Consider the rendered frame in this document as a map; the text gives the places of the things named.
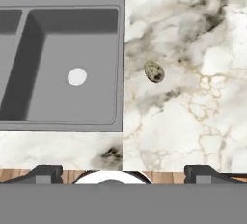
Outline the white and black round object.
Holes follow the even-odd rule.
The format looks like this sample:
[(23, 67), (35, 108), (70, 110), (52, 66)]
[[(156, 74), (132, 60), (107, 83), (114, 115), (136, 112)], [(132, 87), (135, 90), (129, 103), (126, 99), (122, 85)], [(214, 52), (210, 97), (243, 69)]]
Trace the white and black round object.
[(86, 171), (73, 184), (100, 184), (117, 181), (121, 184), (152, 184), (152, 180), (140, 171)]

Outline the grey double-basin sink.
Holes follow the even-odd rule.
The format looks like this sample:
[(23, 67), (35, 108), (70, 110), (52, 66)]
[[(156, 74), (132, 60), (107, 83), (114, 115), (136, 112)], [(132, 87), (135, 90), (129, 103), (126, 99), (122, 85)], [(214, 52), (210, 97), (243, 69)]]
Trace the grey double-basin sink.
[(0, 130), (124, 128), (125, 0), (0, 0)]

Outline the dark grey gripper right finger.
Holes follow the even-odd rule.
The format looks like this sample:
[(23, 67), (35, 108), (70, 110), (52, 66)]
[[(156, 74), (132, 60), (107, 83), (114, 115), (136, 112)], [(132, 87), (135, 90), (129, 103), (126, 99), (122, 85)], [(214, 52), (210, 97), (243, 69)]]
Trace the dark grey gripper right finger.
[(219, 173), (208, 165), (186, 165), (184, 175), (185, 184), (247, 184), (240, 180), (247, 174)]

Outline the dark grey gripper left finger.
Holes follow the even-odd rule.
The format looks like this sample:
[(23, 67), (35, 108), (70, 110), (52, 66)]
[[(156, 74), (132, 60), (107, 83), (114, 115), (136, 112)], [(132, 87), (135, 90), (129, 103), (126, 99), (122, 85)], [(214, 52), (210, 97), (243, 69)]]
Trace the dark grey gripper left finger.
[(3, 181), (1, 184), (60, 184), (63, 182), (62, 174), (61, 165), (38, 165), (27, 174)]

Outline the speckled egg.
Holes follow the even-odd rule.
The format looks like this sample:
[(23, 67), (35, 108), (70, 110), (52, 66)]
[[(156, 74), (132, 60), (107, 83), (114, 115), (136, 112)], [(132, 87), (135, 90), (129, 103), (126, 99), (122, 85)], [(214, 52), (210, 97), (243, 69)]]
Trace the speckled egg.
[(147, 79), (153, 83), (160, 83), (165, 77), (164, 69), (155, 61), (147, 61), (144, 65)]

